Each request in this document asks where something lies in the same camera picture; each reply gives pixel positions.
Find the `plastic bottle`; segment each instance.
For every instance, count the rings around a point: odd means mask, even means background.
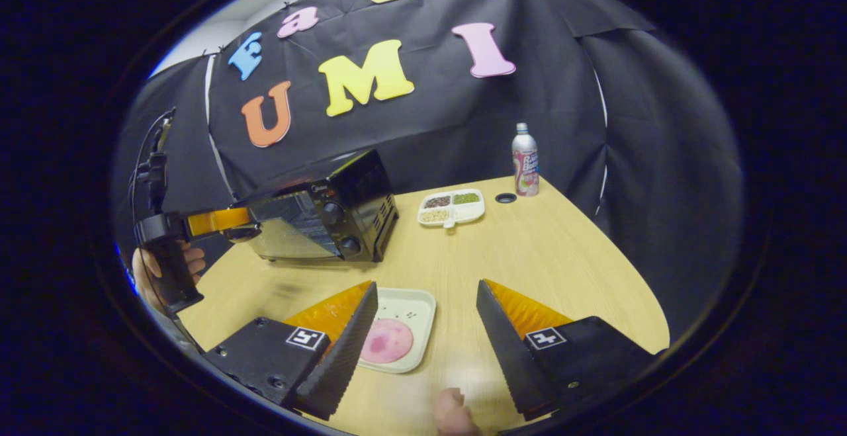
[[[538,195],[538,146],[529,135],[526,123],[518,123],[517,136],[512,140],[512,165],[515,169],[515,193],[518,196]]]

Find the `black handle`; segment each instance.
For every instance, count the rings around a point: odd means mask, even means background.
[[[163,237],[145,243],[142,247],[154,255],[161,269],[160,279],[152,276],[151,282],[167,315],[203,300],[202,294],[194,286],[194,279],[191,278],[182,249],[175,238]]]

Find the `pink letter i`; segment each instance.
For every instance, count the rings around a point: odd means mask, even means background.
[[[514,64],[503,59],[491,31],[494,31],[494,25],[487,22],[472,22],[453,27],[453,33],[465,40],[471,57],[474,58],[474,66],[471,68],[471,75],[474,77],[505,76],[517,70]]]

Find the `yellow letter m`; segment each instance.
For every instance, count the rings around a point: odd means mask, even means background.
[[[376,90],[373,91],[373,97],[378,101],[411,93],[415,84],[403,75],[400,56],[397,54],[399,49],[400,41],[390,39],[373,44],[361,68],[345,56],[333,57],[318,66],[318,72],[326,75],[326,85],[330,90],[330,106],[326,108],[326,114],[336,116],[353,108],[353,101],[347,98],[344,89],[360,104],[367,104],[374,79]]]

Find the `pink label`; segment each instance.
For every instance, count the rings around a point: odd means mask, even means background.
[[[515,169],[515,193],[518,196],[538,195],[538,151],[512,150],[512,165]]]

